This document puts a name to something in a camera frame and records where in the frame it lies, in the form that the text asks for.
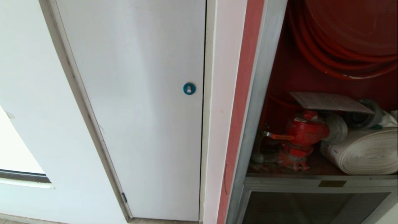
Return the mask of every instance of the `red fire hose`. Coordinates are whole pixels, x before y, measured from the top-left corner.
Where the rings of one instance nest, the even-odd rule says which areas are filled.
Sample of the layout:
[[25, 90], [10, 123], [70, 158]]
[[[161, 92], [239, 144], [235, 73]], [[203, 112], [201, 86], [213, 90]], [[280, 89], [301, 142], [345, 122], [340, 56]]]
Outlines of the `red fire hose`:
[[291, 1], [288, 18], [294, 40], [315, 68], [343, 80], [378, 77], [398, 67], [397, 55], [371, 56], [350, 51], [330, 39], [313, 21], [304, 1]]

